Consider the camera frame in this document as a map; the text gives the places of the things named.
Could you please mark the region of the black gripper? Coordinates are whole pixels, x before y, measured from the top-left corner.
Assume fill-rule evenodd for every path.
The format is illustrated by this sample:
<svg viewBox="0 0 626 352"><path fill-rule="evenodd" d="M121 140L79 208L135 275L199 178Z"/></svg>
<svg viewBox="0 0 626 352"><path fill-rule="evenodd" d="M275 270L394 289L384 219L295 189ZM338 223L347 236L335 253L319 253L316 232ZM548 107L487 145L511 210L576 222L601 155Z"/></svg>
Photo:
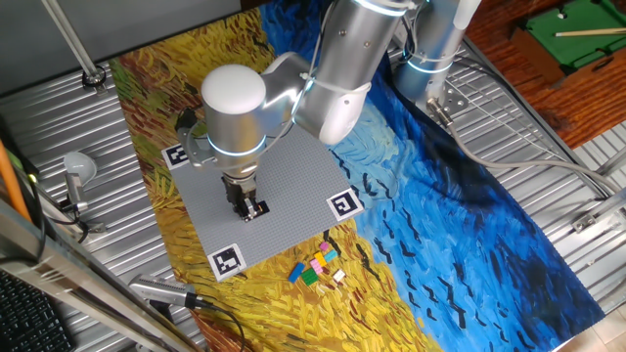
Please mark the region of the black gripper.
<svg viewBox="0 0 626 352"><path fill-rule="evenodd" d="M259 213L256 204L256 175L254 173L243 178L235 178L222 174L222 182L226 189L227 200L233 210L246 222L253 220Z"/></svg>

